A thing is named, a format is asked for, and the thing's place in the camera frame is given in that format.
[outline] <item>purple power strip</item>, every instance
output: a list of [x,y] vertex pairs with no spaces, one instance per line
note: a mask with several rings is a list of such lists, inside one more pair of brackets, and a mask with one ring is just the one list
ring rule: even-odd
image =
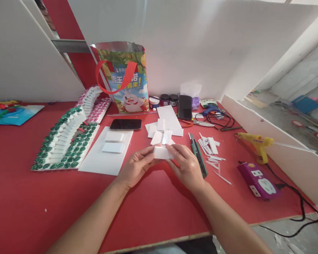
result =
[[243,163],[237,168],[256,197],[271,199],[278,195],[276,186],[264,176],[257,164]]

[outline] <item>shopping bag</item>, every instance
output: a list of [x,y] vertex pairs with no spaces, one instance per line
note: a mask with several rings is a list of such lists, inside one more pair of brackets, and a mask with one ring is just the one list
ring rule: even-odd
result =
[[102,67],[111,91],[98,84],[103,92],[114,96],[119,112],[149,111],[144,48],[129,42],[98,43],[95,47],[100,57],[96,80]]

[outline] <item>red bag handle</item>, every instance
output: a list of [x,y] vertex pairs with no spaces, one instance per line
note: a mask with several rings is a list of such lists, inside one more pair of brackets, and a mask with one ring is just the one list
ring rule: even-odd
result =
[[136,69],[138,68],[138,64],[136,62],[128,62],[127,64],[127,68],[126,68],[126,71],[125,71],[125,75],[124,75],[124,79],[123,79],[123,82],[121,84],[121,87],[120,89],[118,89],[117,91],[114,91],[114,92],[110,92],[108,90],[106,90],[105,88],[103,88],[100,84],[99,84],[99,81],[98,81],[98,77],[99,77],[99,71],[100,71],[100,68],[102,67],[102,65],[104,63],[107,63],[108,65],[108,68],[112,71],[114,71],[113,69],[113,66],[112,66],[112,63],[109,62],[109,61],[104,61],[104,60],[100,60],[98,62],[98,64],[96,65],[96,68],[95,68],[95,79],[96,79],[96,82],[98,83],[100,89],[107,93],[107,94],[115,94],[121,90],[123,90],[126,86],[128,86],[129,83],[131,83],[131,80],[133,78],[133,75],[134,73],[136,72]]

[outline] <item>hand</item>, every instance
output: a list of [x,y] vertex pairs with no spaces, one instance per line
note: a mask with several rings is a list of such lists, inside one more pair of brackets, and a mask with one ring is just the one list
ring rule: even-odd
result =
[[162,162],[161,159],[154,159],[153,150],[155,146],[149,146],[133,153],[115,181],[128,189],[134,187],[150,167]]
[[166,144],[166,148],[180,165],[177,166],[172,160],[166,160],[177,178],[192,193],[202,190],[206,181],[202,177],[199,162],[194,153],[185,145]]

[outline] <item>paint jar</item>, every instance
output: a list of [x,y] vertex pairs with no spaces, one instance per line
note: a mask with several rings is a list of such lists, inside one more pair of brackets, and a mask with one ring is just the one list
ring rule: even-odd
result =
[[160,106],[162,107],[162,106],[167,106],[167,105],[169,105],[169,103],[170,103],[170,97],[169,97],[169,95],[167,95],[167,94],[162,94],[161,96],[160,96],[160,99],[161,99],[161,101],[160,101]]
[[170,105],[173,107],[178,104],[178,96],[177,95],[170,95]]
[[159,107],[159,97],[154,96],[155,98],[149,97],[149,108],[154,109]]

